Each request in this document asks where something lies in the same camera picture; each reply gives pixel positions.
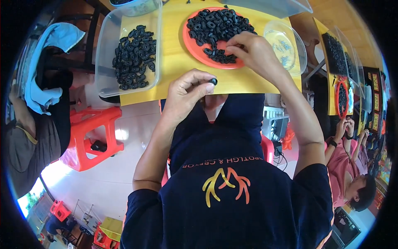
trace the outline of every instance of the hair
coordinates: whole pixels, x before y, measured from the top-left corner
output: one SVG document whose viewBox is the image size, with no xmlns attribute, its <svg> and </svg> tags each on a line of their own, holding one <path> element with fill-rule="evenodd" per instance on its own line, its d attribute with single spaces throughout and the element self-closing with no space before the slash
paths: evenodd
<svg viewBox="0 0 398 249">
<path fill-rule="evenodd" d="M 350 206 L 360 212 L 367 209 L 373 202 L 376 195 L 376 181 L 375 178 L 366 174 L 366 186 L 358 190 L 359 200 L 356 202 L 353 198 L 350 201 Z"/>
</svg>

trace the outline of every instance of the orange bag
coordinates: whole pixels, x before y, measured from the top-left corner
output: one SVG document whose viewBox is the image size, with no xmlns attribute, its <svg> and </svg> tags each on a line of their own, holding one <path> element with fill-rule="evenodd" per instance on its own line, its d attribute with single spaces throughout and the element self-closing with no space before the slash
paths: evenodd
<svg viewBox="0 0 398 249">
<path fill-rule="evenodd" d="M 290 122 L 287 123 L 285 137 L 281 139 L 282 150 L 292 149 L 292 139 L 295 137 L 294 131 L 290 128 Z"/>
</svg>

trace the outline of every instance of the blue towel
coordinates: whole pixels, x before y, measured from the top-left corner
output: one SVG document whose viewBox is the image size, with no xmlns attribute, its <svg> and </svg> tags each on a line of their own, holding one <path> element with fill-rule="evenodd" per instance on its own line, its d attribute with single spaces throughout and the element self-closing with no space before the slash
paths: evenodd
<svg viewBox="0 0 398 249">
<path fill-rule="evenodd" d="M 35 112 L 51 115 L 51 113 L 47 112 L 48 107 L 58 103 L 62 95 L 61 88 L 41 90 L 36 84 L 36 67 L 42 50 L 48 46 L 55 46 L 59 47 L 64 52 L 68 52 L 84 37 L 84 34 L 85 32 L 81 31 L 73 24 L 59 22 L 48 26 L 40 37 L 32 55 L 25 86 L 26 104 Z"/>
</svg>

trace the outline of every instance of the power adapter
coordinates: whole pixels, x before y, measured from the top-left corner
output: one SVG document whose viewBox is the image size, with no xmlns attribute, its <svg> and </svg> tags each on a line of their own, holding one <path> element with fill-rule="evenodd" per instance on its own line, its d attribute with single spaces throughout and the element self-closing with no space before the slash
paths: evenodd
<svg viewBox="0 0 398 249">
<path fill-rule="evenodd" d="M 272 141 L 274 145 L 274 155 L 278 157 L 282 152 L 282 144 L 278 141 Z"/>
</svg>

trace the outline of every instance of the yellow table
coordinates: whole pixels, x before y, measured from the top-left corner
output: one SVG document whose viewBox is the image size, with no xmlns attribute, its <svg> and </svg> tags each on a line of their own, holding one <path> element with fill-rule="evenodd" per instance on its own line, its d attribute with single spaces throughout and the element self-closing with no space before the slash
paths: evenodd
<svg viewBox="0 0 398 249">
<path fill-rule="evenodd" d="M 329 61 L 328 61 L 328 55 L 326 54 L 326 49 L 325 49 L 325 44 L 323 43 L 323 39 L 322 39 L 322 34 L 325 34 L 326 32 L 329 31 L 329 29 L 320 21 L 318 21 L 315 17 L 313 18 L 315 25 L 317 27 L 318 33 L 319 33 L 319 38 L 320 38 L 320 44 L 322 45 L 322 50 L 325 56 L 325 63 L 326 63 L 326 73 L 328 75 L 328 96 L 329 96 L 329 102 L 328 102 L 328 115 L 330 116 L 334 116 L 334 115 L 338 115 L 338 113 L 336 112 L 336 106 L 334 104 L 334 96 L 335 96 L 335 87 L 337 86 L 337 75 L 331 74 L 329 73 Z M 345 84 L 347 86 L 347 88 L 349 88 L 349 82 L 348 80 L 345 81 Z M 352 115 L 353 112 L 347 112 L 347 115 Z"/>
<path fill-rule="evenodd" d="M 131 94 L 120 95 L 122 106 L 166 98 L 169 83 L 192 68 L 207 71 L 217 76 L 218 84 L 214 94 L 227 93 L 279 93 L 271 83 L 255 74 L 251 69 L 243 67 L 233 70 L 215 69 L 199 62 L 185 47 L 182 39 L 182 27 L 188 16 L 202 8 L 223 5 L 216 0 L 192 1 L 170 0 L 163 6 L 162 19 L 162 62 L 161 80 L 154 88 Z M 242 7 L 229 6 L 244 17 L 249 18 L 259 35 L 263 34 L 265 25 L 271 20 L 281 20 L 274 16 Z M 289 19 L 281 21 L 291 26 Z M 293 77 L 296 86 L 301 91 L 301 76 Z"/>
</svg>

